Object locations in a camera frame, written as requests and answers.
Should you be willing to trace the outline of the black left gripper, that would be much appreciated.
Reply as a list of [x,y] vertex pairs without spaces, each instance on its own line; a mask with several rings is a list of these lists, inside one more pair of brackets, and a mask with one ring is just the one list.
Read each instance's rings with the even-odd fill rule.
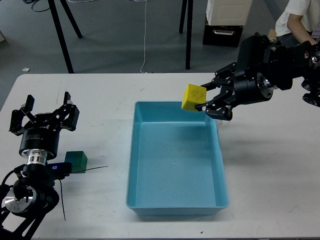
[[[11,112],[9,132],[22,135],[19,154],[24,158],[43,156],[46,160],[57,157],[61,129],[75,131],[80,111],[72,103],[68,91],[64,93],[63,104],[53,113],[32,115],[35,99],[29,94],[20,109]],[[24,117],[29,121],[22,126]]]

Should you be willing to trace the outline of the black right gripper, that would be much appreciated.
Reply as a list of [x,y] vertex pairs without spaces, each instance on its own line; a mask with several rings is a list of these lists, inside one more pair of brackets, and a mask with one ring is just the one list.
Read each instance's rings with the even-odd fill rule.
[[254,73],[251,76],[235,75],[236,66],[236,62],[228,64],[217,70],[210,82],[201,85],[207,91],[216,88],[221,88],[221,91],[212,100],[196,104],[194,106],[196,111],[205,112],[215,120],[230,121],[234,107],[266,102],[271,99],[274,87],[261,73]]

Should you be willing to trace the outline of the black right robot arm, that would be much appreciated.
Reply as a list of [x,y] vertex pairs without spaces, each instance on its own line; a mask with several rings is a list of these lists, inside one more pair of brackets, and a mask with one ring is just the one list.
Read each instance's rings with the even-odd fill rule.
[[236,62],[215,72],[211,82],[203,84],[207,91],[220,88],[208,102],[197,103],[192,109],[204,111],[212,119],[230,121],[232,109],[269,101],[275,89],[289,90],[295,78],[303,78],[307,90],[302,99],[320,105],[320,46],[305,41],[286,47],[255,33],[242,41]]

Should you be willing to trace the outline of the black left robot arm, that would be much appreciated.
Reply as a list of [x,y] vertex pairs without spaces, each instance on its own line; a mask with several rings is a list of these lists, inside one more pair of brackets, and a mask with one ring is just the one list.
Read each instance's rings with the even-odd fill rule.
[[63,104],[53,112],[32,114],[35,99],[28,95],[25,104],[11,113],[9,132],[21,136],[19,154],[27,159],[11,170],[0,185],[1,222],[9,214],[23,218],[13,231],[0,229],[2,240],[30,240],[47,213],[59,203],[55,181],[72,172],[72,163],[49,164],[57,157],[62,129],[75,131],[79,109],[65,92]]

